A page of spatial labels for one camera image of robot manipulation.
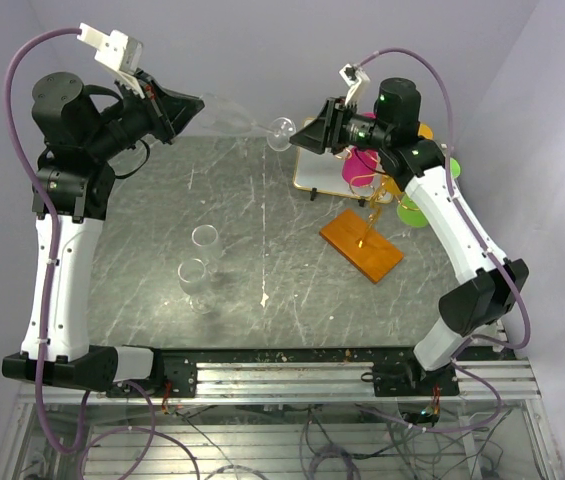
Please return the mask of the clear glass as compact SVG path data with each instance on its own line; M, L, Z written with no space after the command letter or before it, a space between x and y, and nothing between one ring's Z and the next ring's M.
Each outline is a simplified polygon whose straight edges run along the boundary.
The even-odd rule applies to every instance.
M263 135L268 147L276 152L286 151L291 147L290 139L297 131L291 119L278 117L265 125L232 100L211 93L203 94L201 100L204 108L196 119L202 127L232 136Z

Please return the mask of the pink plastic wine glass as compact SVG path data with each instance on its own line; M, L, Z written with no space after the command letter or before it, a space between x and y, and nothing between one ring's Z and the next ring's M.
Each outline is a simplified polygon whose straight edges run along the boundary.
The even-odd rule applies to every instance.
M350 187L370 186L379 171L377 153L358 147L349 147L342 167L342 178Z

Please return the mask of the orange plastic wine glass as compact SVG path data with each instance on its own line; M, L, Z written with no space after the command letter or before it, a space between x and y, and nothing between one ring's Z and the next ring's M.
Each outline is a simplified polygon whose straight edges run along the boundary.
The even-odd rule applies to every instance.
M432 140L434 138L432 129L425 123L420 123L418 129L418 135L428 140ZM383 186L385 187L386 191L394 197L399 197L403 194L403 190L398 186L396 181L390 177L386 176L383 181Z

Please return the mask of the green plastic wine glass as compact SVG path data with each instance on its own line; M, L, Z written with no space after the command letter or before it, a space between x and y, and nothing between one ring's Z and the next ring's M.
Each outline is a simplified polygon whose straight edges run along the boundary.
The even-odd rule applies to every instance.
M456 180L461 175L461 166L459 162L451 157L451 176ZM417 204L406 194L401 194L398 198L398 206L396 213L398 218L406 225L413 228L424 228L429 225L425 214L420 210Z

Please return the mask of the clear glass flute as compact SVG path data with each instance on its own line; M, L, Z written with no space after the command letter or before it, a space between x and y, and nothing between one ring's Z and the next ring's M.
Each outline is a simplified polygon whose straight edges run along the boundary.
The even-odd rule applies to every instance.
M223 247L217 229L209 224L197 226L192 231L191 240L210 275L218 274Z
M183 261L178 266L177 275L190 308L199 314L210 313L215 306L215 297L203 261L198 258Z

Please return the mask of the clear glass front flute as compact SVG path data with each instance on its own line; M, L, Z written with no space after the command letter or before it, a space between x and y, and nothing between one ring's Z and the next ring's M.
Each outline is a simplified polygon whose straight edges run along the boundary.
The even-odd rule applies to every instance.
M210 313L215 306L215 297L203 261L198 258L183 261L178 266L177 275L190 308L199 314Z

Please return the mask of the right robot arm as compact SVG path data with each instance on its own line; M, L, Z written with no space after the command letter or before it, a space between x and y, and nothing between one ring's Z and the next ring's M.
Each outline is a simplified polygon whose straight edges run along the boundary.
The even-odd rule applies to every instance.
M373 116L331 97L290 138L315 154L349 146L375 152L383 172L423 212L451 262L458 285L440 298L439 319L413 349L418 362L402 373L404 387L417 396L437 385L436 370L448 365L472 334L512 310L529 276L523 260L509 259L488 238L448 178L443 151L420 135L420 106L412 81L388 78L380 83Z

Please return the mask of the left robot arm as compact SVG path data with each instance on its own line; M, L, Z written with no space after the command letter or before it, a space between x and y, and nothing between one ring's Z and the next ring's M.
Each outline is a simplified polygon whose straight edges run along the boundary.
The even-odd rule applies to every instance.
M32 210L38 264L32 313L19 351L2 360L6 378L105 392L124 381L144 397L165 387L163 353L151 347L96 346L87 304L96 246L114 183L110 160L143 142L169 144L204 108L201 98L162 88L136 73L140 89L86 85L56 72L32 89L32 118L44 137Z

